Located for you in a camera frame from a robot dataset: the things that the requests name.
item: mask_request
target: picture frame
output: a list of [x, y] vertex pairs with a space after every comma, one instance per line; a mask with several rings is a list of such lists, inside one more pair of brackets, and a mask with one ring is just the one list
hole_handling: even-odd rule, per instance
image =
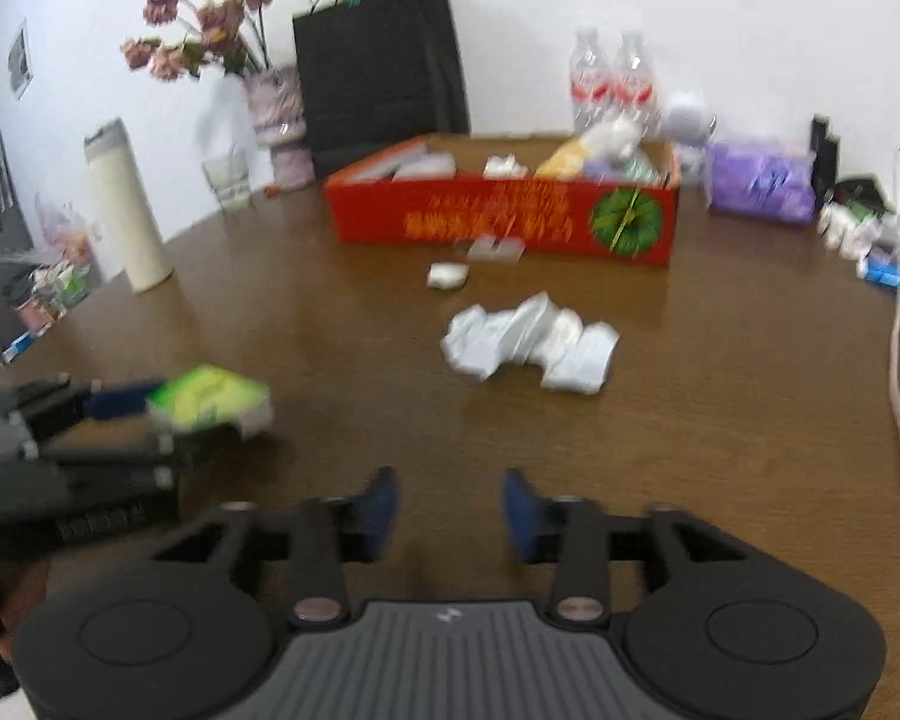
[[34, 79], [29, 39], [26, 36], [26, 21], [20, 25], [10, 46], [10, 51], [7, 52], [7, 72], [10, 74], [10, 89], [19, 100], [26, 92], [26, 87]]

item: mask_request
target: purple tissue pack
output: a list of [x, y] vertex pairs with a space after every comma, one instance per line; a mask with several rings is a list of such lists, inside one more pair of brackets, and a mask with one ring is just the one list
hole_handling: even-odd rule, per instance
[[707, 149], [707, 202], [713, 211], [809, 224], [817, 213], [813, 155], [777, 143], [722, 141]]

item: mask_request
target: human hand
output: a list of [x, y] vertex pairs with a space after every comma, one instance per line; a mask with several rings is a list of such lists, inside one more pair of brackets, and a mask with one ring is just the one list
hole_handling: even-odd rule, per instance
[[5, 633], [0, 637], [0, 656], [7, 663], [10, 662], [10, 646], [17, 627], [47, 597], [49, 574], [50, 561], [39, 560], [26, 567], [17, 586], [5, 594], [4, 603], [0, 607], [0, 620], [5, 628]]

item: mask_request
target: red cardboard box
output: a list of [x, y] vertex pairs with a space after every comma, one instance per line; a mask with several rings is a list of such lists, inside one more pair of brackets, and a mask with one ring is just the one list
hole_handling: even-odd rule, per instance
[[[342, 241], [365, 244], [456, 242], [491, 234], [520, 238], [527, 250], [573, 251], [666, 265], [677, 226], [679, 163], [667, 143], [641, 148], [662, 175], [661, 189], [533, 178], [564, 138], [427, 135], [331, 175], [323, 190]], [[427, 151], [448, 151], [454, 178], [391, 180]], [[482, 177], [490, 156], [515, 154], [527, 178]]]

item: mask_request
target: white tumbler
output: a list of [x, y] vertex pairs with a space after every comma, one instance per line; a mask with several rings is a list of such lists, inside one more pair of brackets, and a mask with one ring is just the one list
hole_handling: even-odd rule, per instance
[[164, 281], [173, 268], [146, 202], [127, 129], [116, 119], [87, 138], [83, 147], [103, 225], [124, 262], [130, 287], [135, 293], [145, 292]]

